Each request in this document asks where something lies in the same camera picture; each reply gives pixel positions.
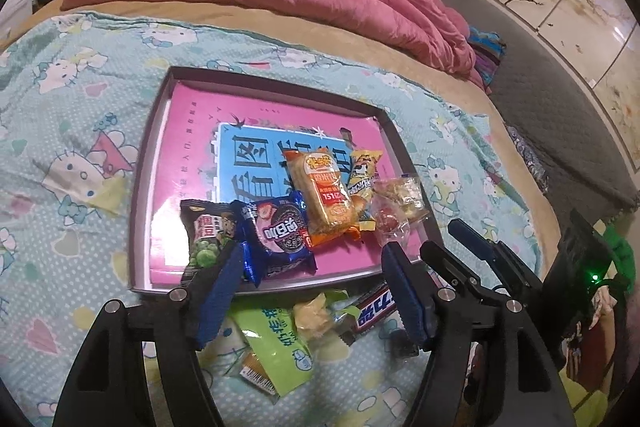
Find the blue snack wrapper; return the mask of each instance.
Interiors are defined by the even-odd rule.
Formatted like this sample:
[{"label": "blue snack wrapper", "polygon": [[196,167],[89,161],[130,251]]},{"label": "blue snack wrapper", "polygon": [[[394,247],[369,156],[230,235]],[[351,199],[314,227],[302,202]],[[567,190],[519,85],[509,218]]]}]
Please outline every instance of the blue snack wrapper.
[{"label": "blue snack wrapper", "polygon": [[311,239],[306,227],[302,193],[244,203],[232,201],[244,235],[244,276],[256,286],[268,275],[306,263],[316,269]]}]

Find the oreo package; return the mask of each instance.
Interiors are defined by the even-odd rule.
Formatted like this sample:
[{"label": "oreo package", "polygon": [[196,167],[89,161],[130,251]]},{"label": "oreo package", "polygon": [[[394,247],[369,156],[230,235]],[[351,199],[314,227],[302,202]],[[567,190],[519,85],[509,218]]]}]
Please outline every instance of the oreo package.
[{"label": "oreo package", "polygon": [[212,201],[182,200],[180,217],[189,237],[189,264],[184,269],[181,286],[187,286],[194,275],[212,266],[225,266],[232,240],[240,241],[240,231],[231,206]]},{"label": "oreo package", "polygon": [[316,269],[300,191],[251,203],[236,200],[230,206],[244,233],[244,276],[256,286],[264,277],[301,263]]}]

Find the green pea snack package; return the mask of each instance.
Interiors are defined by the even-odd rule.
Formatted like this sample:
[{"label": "green pea snack package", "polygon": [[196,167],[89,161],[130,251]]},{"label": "green pea snack package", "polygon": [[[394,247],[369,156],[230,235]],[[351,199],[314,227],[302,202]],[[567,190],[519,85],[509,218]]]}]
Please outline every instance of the green pea snack package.
[{"label": "green pea snack package", "polygon": [[230,312],[279,396],[310,380],[311,353],[289,310],[266,307],[264,299],[238,299]]},{"label": "green pea snack package", "polygon": [[183,200],[180,217],[189,237],[189,264],[184,269],[180,285],[188,285],[201,268],[222,263],[224,246],[236,239],[236,217],[226,203]]}]

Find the green snack package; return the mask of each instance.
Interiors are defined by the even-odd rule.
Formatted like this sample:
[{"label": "green snack package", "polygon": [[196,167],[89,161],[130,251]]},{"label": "green snack package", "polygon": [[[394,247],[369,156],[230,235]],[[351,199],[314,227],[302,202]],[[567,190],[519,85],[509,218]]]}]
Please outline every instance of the green snack package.
[{"label": "green snack package", "polygon": [[264,307],[253,299],[231,304],[231,316],[280,396],[310,380],[313,360],[298,337],[291,312]]}]

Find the gray quilted fabric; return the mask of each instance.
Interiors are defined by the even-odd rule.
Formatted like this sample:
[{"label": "gray quilted fabric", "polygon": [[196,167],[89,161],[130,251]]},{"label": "gray quilted fabric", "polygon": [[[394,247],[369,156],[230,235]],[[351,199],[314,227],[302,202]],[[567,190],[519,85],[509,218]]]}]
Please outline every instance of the gray quilted fabric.
[{"label": "gray quilted fabric", "polygon": [[491,84],[492,102],[542,161],[546,197],[561,229],[575,207],[590,223],[634,207],[636,188],[623,157],[586,95],[538,40],[491,0],[442,0],[471,26],[497,32],[506,54]]}]

